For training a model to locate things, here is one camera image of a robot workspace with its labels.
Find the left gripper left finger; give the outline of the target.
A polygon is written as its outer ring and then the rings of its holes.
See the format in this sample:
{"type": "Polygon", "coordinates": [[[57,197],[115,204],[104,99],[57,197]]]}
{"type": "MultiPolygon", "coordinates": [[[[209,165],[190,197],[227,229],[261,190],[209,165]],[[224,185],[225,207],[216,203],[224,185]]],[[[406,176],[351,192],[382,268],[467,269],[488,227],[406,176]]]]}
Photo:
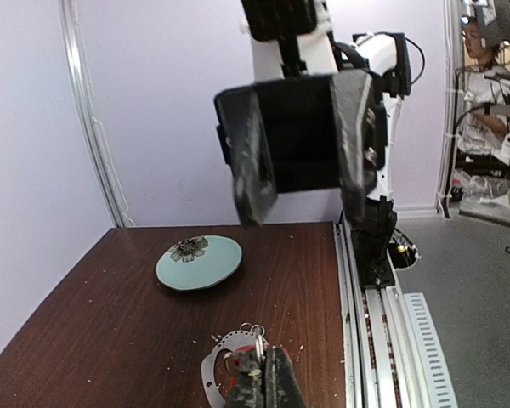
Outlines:
{"type": "Polygon", "coordinates": [[[224,368],[231,377],[225,407],[264,407],[264,365],[255,346],[245,346],[224,356],[224,368]],[[241,358],[241,369],[233,372],[233,359],[241,358]]]}

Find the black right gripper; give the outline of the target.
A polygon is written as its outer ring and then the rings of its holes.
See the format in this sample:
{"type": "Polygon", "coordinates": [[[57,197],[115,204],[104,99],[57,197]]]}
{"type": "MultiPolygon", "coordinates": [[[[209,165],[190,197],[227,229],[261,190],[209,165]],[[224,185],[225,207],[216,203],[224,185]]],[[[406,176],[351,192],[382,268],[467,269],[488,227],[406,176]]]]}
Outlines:
{"type": "Polygon", "coordinates": [[[244,227],[260,226],[277,196],[339,187],[360,224],[387,146],[383,80],[370,71],[296,76],[215,97],[218,138],[244,227]]]}

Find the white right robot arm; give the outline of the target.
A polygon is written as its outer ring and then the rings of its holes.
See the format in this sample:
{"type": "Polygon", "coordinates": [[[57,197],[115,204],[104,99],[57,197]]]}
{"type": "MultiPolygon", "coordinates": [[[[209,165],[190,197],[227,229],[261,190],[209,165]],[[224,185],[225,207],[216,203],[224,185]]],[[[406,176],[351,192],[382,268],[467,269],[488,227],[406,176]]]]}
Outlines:
{"type": "Polygon", "coordinates": [[[255,79],[214,99],[241,224],[262,224],[281,194],[337,189],[360,286],[393,285],[388,160],[411,92],[407,37],[368,32],[338,42],[323,1],[242,8],[255,79]]]}

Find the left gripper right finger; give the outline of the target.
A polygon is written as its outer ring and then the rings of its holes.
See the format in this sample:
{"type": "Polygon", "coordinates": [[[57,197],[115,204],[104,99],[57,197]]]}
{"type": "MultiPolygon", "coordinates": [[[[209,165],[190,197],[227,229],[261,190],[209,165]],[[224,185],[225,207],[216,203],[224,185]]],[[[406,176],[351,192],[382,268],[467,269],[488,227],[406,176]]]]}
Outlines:
{"type": "Polygon", "coordinates": [[[264,406],[270,408],[304,408],[306,403],[295,377],[292,361],[284,348],[265,350],[264,406]]]}

